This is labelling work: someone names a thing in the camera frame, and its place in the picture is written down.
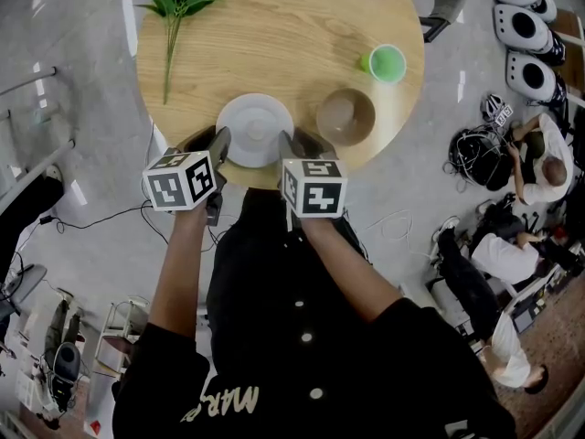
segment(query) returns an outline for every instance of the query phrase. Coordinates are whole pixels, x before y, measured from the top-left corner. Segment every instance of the small green cup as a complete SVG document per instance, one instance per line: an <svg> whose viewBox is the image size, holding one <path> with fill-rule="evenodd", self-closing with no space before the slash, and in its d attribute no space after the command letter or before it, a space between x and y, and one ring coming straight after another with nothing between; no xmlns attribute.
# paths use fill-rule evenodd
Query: small green cup
<svg viewBox="0 0 585 439"><path fill-rule="evenodd" d="M402 51L391 44L376 47L362 56L360 65L365 73L387 84L397 84L406 75L406 58Z"/></svg>

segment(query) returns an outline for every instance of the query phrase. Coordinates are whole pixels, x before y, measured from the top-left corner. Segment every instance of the round wooden table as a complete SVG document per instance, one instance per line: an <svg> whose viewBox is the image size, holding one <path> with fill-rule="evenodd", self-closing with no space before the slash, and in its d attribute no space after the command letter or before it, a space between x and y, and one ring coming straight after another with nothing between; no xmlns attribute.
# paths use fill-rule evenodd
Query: round wooden table
<svg viewBox="0 0 585 439"><path fill-rule="evenodd" d="M399 47L408 71L398 85L375 81L358 60L380 44ZM179 32L168 103L163 104L164 20L149 14L138 45L138 80L154 122L171 145L215 124L221 109L249 92L270 94L297 127L316 132L319 104L355 88L376 107L372 134L335 146L349 169L362 166L400 131L419 97L424 42L411 0L222 0L186 18ZM276 188L276 164L248 169L229 161L229 182Z"/></svg>

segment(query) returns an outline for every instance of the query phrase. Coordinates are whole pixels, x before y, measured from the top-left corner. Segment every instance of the concrete floor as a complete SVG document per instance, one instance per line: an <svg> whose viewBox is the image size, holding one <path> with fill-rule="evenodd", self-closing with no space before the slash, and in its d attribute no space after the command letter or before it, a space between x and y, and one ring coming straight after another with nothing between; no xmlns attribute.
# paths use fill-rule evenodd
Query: concrete floor
<svg viewBox="0 0 585 439"><path fill-rule="evenodd" d="M13 129L22 166L34 164L71 129L75 131L77 147L59 163L67 194L55 212L78 225L144 200L140 177L152 127L136 82L135 27L132 20L126 24L122 1L0 0L2 84L31 72L37 62L41 68L59 69L57 77L44 81L45 94L39 95L32 85L1 98L0 109L10 107L15 113ZM431 11L432 0L414 1L421 15ZM585 0L556 1L585 17ZM476 205L504 193L478 187L462 194L456 191L458 179L441 169L452 135L481 123L479 104L487 91L503 94L515 106L518 119L527 120L536 112L523 107L505 86L505 49L494 35L493 4L469 0L459 22L427 45L425 84L414 113L396 139L351 176L349 215L372 262L416 298L429 274L429 261L414 252L431 250L432 233L449 216L471 216ZM142 9L135 9L137 27L143 15ZM53 124L41 127L31 111L42 99L60 107ZM226 187L226 217L219 230L239 215L244 193L241 187ZM371 227L396 212L400 213ZM172 218L149 214L168 235ZM397 239L405 233L409 217L411 252L406 239ZM210 244L206 236L204 245ZM67 229L62 235L52 224L39 227L22 254L27 263L46 265L51 284L71 291L86 308L86 321L99 328L110 302L132 295L152 299L165 244L138 212L132 212L88 230ZM207 252L203 294L212 265L213 252ZM50 290L42 284L36 294L42 297L45 291Z"/></svg>

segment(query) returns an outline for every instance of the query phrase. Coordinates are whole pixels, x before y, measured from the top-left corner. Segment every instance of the brown bowl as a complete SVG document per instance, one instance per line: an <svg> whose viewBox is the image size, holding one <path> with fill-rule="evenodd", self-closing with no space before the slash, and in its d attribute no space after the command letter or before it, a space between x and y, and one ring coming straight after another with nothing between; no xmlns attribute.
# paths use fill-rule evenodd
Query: brown bowl
<svg viewBox="0 0 585 439"><path fill-rule="evenodd" d="M374 123L373 102L362 91L351 88L332 92L317 110L319 134L332 144L357 145L370 135Z"/></svg>

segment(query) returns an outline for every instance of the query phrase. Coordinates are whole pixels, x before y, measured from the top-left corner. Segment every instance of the white plate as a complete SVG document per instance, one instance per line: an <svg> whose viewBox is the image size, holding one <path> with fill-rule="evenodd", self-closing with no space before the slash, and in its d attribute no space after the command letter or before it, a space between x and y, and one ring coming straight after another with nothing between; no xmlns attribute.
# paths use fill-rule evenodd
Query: white plate
<svg viewBox="0 0 585 439"><path fill-rule="evenodd" d="M244 94L219 113L218 129L228 127L228 159L244 167L264 167L279 159L278 135L293 136L293 118L282 102L267 94Z"/></svg>

